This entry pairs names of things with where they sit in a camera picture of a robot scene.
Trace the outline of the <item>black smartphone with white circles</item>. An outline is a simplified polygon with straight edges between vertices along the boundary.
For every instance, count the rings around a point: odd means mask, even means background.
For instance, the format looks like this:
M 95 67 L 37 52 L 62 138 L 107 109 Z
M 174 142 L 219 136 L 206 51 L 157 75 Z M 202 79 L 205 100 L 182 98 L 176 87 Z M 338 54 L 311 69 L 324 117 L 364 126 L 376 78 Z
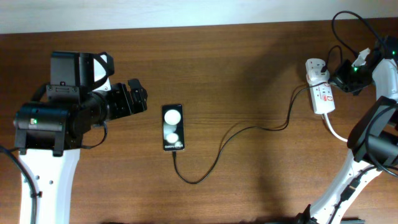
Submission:
M 166 152 L 185 149 L 183 106 L 181 104 L 162 106 L 163 150 Z

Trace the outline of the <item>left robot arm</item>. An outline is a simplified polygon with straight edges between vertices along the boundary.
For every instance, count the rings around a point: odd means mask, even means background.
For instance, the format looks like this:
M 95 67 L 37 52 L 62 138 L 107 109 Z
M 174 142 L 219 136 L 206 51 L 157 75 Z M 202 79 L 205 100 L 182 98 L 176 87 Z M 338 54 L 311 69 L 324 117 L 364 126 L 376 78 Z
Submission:
M 110 84 L 113 73 L 113 58 L 106 52 L 51 55 L 50 81 L 14 118 L 21 223 L 68 223 L 85 133 L 147 109 L 147 92 L 140 81 Z

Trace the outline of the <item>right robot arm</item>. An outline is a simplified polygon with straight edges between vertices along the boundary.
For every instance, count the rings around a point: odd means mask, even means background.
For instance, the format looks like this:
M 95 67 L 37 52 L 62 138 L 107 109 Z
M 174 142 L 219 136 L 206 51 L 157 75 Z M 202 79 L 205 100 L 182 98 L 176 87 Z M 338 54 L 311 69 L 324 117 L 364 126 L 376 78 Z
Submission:
M 325 116 L 334 108 L 331 87 L 357 95 L 373 84 L 376 102 L 346 139 L 348 155 L 326 192 L 299 213 L 294 223 L 340 223 L 365 186 L 382 172 L 397 176 L 397 38 L 387 36 L 374 49 L 360 52 L 354 62 L 345 60 L 329 74 L 319 59 L 306 63 L 313 109 Z

